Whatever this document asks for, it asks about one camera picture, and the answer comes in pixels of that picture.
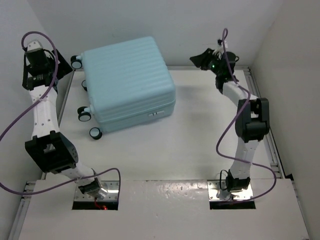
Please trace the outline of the light blue suitcase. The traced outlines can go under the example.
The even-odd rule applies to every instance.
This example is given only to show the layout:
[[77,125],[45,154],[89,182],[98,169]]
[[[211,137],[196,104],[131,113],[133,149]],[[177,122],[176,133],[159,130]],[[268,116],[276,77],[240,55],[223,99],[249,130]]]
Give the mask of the light blue suitcase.
[[95,118],[98,126],[89,131],[94,140],[174,112],[176,86],[152,36],[86,50],[70,63],[84,71],[89,106],[77,114],[81,122]]

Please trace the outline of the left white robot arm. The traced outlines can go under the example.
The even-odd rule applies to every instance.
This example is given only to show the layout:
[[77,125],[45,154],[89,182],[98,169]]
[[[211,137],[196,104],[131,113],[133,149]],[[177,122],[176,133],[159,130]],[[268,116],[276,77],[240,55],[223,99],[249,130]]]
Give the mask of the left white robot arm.
[[44,49],[38,40],[27,44],[22,86],[37,105],[33,108],[33,132],[25,149],[44,173],[75,179],[78,189],[95,200],[104,198],[96,172],[79,161],[76,147],[60,132],[56,102],[58,82],[72,67],[57,50]]

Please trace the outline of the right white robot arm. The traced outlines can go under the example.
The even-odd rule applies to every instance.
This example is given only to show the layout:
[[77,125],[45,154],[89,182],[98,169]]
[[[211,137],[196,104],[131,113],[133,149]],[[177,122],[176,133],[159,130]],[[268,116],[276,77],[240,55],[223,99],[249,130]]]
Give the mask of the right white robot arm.
[[270,131],[270,104],[267,98],[259,98],[243,88],[234,75],[238,56],[226,51],[226,42],[218,39],[215,50],[208,48],[200,55],[190,57],[195,67],[215,74],[215,86],[219,92],[237,107],[232,125],[238,137],[233,163],[225,178],[225,190],[238,192],[247,189],[250,170],[259,143]]

